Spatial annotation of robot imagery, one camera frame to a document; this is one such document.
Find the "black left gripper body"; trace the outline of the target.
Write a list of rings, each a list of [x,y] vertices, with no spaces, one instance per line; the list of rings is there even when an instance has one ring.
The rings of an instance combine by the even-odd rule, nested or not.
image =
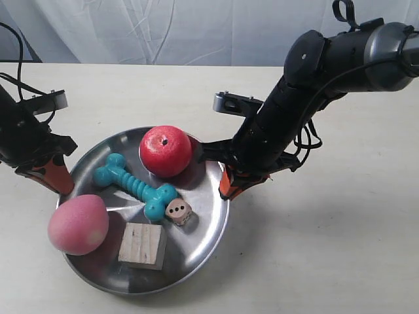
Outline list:
[[[52,133],[44,122],[22,120],[1,127],[1,162],[11,168],[41,166],[54,155],[71,155],[77,147],[70,136]]]

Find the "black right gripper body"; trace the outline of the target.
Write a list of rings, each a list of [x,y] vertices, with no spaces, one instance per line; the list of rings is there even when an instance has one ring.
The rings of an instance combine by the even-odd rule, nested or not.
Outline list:
[[[198,160],[221,162],[238,173],[265,176],[290,169],[296,171],[300,160],[288,152],[278,152],[254,122],[256,111],[219,109],[219,113],[243,116],[245,120],[231,139],[202,143]]]

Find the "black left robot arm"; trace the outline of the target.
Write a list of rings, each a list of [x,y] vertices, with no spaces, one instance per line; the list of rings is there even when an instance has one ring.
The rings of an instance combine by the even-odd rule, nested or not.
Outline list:
[[[74,181],[64,162],[77,148],[70,136],[52,133],[49,120],[36,115],[67,107],[64,90],[15,102],[1,89],[1,161],[15,174],[34,180],[57,194],[68,195]]]

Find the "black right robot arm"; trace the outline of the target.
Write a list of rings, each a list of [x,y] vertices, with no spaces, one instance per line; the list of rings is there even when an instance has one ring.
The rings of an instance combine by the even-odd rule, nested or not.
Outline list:
[[[331,38],[308,31],[291,47],[264,101],[215,95],[215,111],[244,122],[233,138],[204,143],[201,159],[225,165],[219,193],[232,200],[275,172],[300,168],[322,144],[312,118],[330,102],[352,92],[396,92],[417,76],[418,31],[412,26],[379,18]]]

